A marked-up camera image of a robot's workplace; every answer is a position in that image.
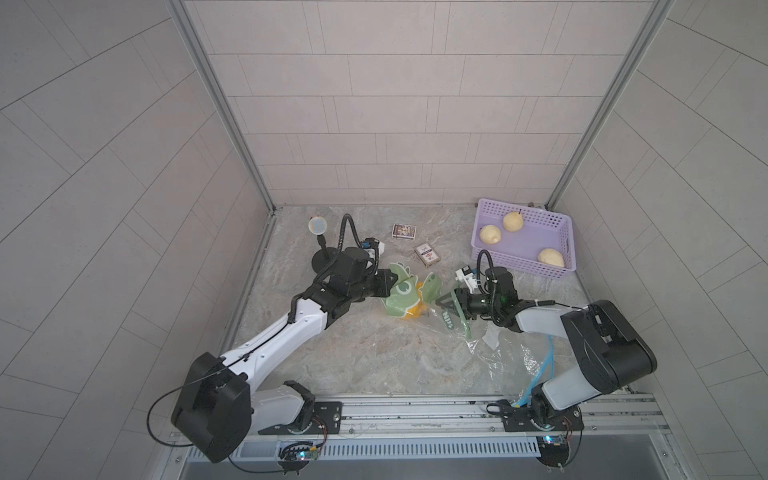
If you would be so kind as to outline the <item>orange yellow pear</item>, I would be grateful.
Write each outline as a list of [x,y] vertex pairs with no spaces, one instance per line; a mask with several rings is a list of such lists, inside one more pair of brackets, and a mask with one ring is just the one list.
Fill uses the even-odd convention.
[[419,302],[405,311],[403,319],[415,319],[429,314],[429,307],[423,302]]

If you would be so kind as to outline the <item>clear bag blue zip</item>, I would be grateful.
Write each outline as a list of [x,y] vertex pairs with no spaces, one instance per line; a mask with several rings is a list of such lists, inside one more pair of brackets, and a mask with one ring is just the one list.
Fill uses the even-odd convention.
[[477,364],[475,390],[501,394],[514,407],[528,405],[534,388],[555,374],[551,336],[515,333],[490,322],[479,322],[472,327],[467,347]]

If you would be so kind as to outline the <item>clear bag green zip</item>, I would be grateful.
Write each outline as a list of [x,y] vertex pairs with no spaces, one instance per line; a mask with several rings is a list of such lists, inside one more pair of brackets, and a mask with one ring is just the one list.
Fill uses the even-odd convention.
[[458,312],[458,296],[432,271],[413,270],[403,262],[388,268],[396,275],[390,295],[382,300],[388,317],[410,322],[443,336],[473,340],[469,321]]

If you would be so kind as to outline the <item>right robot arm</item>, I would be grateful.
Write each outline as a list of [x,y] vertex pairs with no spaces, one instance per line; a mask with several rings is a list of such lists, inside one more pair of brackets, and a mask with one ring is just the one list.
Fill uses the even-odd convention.
[[658,367],[655,354],[619,309],[608,300],[568,306],[554,300],[524,300],[510,271],[480,251],[474,269],[458,271],[459,286],[435,305],[460,320],[482,319],[515,333],[566,339],[576,365],[534,386],[515,406],[544,428],[573,407],[622,389]]

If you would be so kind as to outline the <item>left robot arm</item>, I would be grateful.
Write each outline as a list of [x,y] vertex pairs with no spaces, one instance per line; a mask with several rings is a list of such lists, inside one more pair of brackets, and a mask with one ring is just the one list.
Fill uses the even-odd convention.
[[311,285],[262,333],[220,356],[204,353],[175,389],[171,423],[205,457],[219,463],[251,431],[283,426],[305,432],[314,422],[314,395],[296,381],[261,389],[272,371],[307,341],[369,297],[386,298],[398,277],[379,265],[384,248],[373,237],[320,251]]

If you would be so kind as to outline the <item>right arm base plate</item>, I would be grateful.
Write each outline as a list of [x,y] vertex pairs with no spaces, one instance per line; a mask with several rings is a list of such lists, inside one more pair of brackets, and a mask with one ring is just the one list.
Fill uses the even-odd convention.
[[583,415],[577,406],[555,410],[544,397],[529,404],[513,406],[502,399],[486,406],[486,413],[499,417],[505,432],[579,432],[584,430]]

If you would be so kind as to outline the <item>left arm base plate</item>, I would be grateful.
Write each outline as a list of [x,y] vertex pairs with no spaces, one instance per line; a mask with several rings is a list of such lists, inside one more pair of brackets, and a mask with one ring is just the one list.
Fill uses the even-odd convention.
[[258,431],[259,435],[338,434],[343,403],[315,401],[312,409],[303,407],[296,420],[287,425],[274,425]]

